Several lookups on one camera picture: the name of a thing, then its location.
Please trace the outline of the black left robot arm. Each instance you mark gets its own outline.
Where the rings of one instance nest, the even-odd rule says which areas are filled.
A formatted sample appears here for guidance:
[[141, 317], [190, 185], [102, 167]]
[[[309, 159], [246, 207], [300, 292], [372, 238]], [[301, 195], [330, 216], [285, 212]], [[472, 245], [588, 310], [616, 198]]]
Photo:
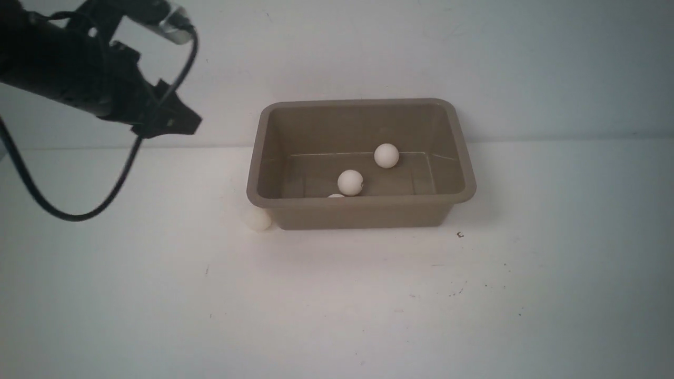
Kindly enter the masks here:
[[[199, 40], [186, 10], [169, 1], [86, 1], [74, 11], [42, 15], [2, 1], [3, 84], [129, 125], [145, 139], [195, 134], [202, 118], [176, 91], [192, 69]], [[114, 41], [127, 17], [176, 45], [192, 43], [172, 84], [151, 85], [141, 55]]]

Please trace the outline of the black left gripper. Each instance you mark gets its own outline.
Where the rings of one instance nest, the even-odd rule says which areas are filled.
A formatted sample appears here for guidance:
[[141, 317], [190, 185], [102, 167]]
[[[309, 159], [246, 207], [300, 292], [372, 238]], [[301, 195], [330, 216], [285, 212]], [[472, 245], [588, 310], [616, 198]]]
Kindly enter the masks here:
[[199, 47], [198, 42], [192, 43], [187, 62], [171, 83], [159, 79], [151, 85], [138, 66], [140, 53], [121, 42], [111, 43], [113, 103], [103, 120], [130, 125], [142, 139], [193, 136], [203, 119], [183, 103], [177, 91], [192, 71]]

